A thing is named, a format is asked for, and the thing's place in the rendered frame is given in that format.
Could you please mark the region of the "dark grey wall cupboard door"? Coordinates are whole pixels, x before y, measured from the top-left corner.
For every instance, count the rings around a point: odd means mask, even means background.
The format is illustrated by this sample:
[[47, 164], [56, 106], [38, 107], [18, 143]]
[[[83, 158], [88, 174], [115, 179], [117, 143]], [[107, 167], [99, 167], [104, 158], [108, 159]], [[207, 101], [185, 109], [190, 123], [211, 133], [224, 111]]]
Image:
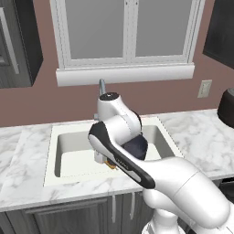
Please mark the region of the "dark grey wall cupboard door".
[[32, 87], [43, 62], [33, 0], [0, 0], [16, 54], [19, 74], [9, 58], [0, 20], [0, 89]]

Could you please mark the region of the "grey sink tap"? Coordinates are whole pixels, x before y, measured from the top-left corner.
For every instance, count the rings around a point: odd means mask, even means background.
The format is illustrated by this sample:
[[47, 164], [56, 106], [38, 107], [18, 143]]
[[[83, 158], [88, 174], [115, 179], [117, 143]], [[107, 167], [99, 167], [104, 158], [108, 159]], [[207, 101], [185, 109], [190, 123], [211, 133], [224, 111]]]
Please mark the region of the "grey sink tap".
[[95, 121], [99, 120], [99, 100], [102, 94], [106, 93], [106, 86], [105, 86], [105, 80], [104, 79], [100, 79], [99, 80], [99, 97], [97, 100], [97, 112], [94, 113], [93, 118]]

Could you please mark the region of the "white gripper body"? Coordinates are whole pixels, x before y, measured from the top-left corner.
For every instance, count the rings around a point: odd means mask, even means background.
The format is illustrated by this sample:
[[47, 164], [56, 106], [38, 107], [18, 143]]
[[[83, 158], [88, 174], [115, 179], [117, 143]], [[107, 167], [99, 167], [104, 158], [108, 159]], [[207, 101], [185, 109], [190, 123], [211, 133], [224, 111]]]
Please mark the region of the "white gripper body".
[[104, 164], [107, 161], [107, 157], [98, 151], [94, 151], [94, 160], [99, 164]]

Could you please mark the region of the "white window sill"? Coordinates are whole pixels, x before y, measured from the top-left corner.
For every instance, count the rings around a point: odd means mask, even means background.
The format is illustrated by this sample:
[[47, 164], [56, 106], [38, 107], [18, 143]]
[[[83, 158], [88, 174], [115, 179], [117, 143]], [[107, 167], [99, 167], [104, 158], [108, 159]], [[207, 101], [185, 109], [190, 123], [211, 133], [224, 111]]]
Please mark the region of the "white window sill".
[[156, 80], [189, 80], [193, 78], [195, 65], [173, 64], [169, 66], [150, 66], [115, 69], [57, 69], [59, 87], [96, 85], [100, 79], [106, 84], [145, 82]]

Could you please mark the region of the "white wall socket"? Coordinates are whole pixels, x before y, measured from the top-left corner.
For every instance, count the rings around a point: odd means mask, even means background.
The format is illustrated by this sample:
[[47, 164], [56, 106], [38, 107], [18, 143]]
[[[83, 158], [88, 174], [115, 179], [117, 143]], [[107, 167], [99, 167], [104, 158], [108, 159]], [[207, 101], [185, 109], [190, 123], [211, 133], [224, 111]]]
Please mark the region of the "white wall socket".
[[198, 98], [206, 98], [209, 94], [212, 80], [202, 80], [198, 91]]

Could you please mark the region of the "white window frame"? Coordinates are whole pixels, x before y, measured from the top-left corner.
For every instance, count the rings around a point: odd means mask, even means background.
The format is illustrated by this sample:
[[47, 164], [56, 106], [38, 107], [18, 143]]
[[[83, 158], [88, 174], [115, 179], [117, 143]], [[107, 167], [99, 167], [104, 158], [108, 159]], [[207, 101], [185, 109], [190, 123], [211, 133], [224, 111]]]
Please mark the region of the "white window frame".
[[61, 69], [190, 64], [205, 0], [50, 0]]

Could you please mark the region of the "dark brown pot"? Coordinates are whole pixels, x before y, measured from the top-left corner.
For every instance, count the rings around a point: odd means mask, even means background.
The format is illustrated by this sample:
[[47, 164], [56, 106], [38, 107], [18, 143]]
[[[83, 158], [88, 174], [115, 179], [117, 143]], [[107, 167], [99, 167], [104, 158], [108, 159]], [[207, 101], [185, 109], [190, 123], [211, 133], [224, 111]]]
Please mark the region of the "dark brown pot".
[[223, 92], [218, 106], [218, 117], [234, 129], [234, 88], [228, 88]]

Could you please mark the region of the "white sink basin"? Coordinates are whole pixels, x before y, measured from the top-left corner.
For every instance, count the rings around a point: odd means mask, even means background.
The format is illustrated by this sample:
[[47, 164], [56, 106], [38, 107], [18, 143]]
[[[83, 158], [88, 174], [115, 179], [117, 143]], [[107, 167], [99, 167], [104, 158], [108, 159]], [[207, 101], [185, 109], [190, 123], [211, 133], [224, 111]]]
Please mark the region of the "white sink basin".
[[[58, 186], [90, 180], [126, 177], [116, 167], [94, 160], [94, 150], [88, 140], [88, 133], [94, 121], [89, 123], [54, 126], [48, 150], [48, 163], [44, 186]], [[182, 153], [157, 116], [142, 117], [143, 136], [148, 142], [146, 161], [168, 156], [183, 158]]]

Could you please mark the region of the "black appliance front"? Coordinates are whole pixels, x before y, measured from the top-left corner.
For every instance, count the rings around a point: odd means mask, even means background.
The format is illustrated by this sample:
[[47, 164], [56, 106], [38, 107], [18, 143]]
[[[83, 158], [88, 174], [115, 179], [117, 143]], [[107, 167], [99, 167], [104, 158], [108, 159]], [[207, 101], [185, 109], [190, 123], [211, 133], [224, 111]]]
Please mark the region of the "black appliance front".
[[219, 189], [234, 204], [234, 177], [224, 178], [219, 185]]

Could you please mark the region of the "black wall cupboard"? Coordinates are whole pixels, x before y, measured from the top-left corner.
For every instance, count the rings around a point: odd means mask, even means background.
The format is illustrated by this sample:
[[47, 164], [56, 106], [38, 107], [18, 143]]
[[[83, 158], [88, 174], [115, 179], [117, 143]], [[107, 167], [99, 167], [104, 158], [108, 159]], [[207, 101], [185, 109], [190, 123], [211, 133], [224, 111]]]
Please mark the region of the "black wall cupboard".
[[215, 0], [203, 54], [234, 69], [234, 0]]

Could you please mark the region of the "small orange brown object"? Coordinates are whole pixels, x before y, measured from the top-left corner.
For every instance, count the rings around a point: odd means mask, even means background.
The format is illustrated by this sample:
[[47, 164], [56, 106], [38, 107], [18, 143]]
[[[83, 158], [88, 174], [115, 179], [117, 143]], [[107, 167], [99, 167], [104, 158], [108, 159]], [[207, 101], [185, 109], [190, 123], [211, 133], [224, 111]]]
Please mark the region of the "small orange brown object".
[[104, 163], [110, 168], [110, 169], [116, 169], [116, 165], [112, 165], [109, 161], [104, 161]]

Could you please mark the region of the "grey base cupboard door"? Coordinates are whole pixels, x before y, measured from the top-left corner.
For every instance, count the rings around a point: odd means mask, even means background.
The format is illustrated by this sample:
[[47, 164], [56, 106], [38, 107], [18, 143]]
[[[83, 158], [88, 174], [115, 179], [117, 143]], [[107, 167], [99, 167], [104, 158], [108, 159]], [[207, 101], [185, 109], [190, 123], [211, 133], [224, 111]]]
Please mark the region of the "grey base cupboard door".
[[117, 234], [107, 198], [31, 208], [40, 234]]
[[135, 193], [135, 210], [130, 219], [132, 193], [122, 194], [120, 209], [120, 234], [142, 234], [144, 226], [153, 217], [154, 210], [146, 205], [142, 192]]

